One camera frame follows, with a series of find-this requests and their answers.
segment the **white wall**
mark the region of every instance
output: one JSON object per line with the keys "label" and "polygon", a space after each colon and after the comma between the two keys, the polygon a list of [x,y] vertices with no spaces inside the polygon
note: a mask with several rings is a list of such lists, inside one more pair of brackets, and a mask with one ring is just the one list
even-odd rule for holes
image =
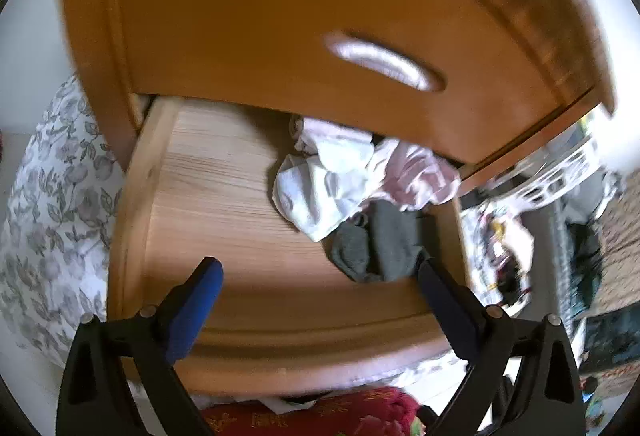
{"label": "white wall", "polygon": [[0,130],[33,133],[74,68],[60,0],[9,0],[0,13]]}
{"label": "white wall", "polygon": [[603,163],[628,174],[640,168],[640,16],[631,0],[593,0],[618,100],[611,120],[600,111],[594,136]]}

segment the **open drawer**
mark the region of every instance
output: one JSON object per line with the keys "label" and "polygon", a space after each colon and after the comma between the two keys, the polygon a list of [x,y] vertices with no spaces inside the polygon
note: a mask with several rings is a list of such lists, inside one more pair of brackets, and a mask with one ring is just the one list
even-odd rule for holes
{"label": "open drawer", "polygon": [[[447,349],[413,279],[358,285],[274,209],[288,115],[156,99],[129,166],[111,247],[108,317],[158,304],[204,256],[225,284],[175,366],[191,392],[290,394],[347,386]],[[458,203],[432,207],[441,257],[466,281]]]}

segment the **gold embroidery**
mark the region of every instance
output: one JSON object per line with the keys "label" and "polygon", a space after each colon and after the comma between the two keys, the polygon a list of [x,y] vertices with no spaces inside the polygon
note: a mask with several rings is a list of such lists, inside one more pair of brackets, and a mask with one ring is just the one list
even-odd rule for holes
{"label": "gold embroidery", "polygon": [[316,411],[320,413],[320,416],[328,416],[335,412],[348,412],[349,409],[345,408],[347,405],[351,405],[351,402],[347,402],[346,400],[333,400],[316,406]]}
{"label": "gold embroidery", "polygon": [[288,427],[287,421],[281,414],[251,414],[251,427],[268,427],[269,425],[277,425],[278,427]]}
{"label": "gold embroidery", "polygon": [[207,418],[207,423],[215,432],[222,432],[230,423],[238,421],[238,418],[232,418],[228,412],[222,413],[219,420],[215,418]]}
{"label": "gold embroidery", "polygon": [[393,391],[388,392],[380,392],[380,391],[369,391],[365,394],[365,398],[363,402],[367,402],[367,400],[391,400],[396,394]]}

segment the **closed drawer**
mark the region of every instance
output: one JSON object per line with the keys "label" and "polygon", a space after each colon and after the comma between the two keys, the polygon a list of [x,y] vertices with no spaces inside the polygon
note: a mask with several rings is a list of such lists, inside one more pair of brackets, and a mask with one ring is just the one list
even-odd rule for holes
{"label": "closed drawer", "polygon": [[[120,0],[133,87],[282,109],[477,163],[559,100],[477,0]],[[423,92],[336,57],[371,38],[446,79]]]}

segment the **drawer handle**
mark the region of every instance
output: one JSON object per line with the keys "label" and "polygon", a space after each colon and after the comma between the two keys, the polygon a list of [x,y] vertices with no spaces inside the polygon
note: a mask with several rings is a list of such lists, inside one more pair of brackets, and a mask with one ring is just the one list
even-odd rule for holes
{"label": "drawer handle", "polygon": [[334,33],[326,36],[325,44],[337,57],[417,90],[441,92],[447,85],[444,77],[435,70],[375,42]]}

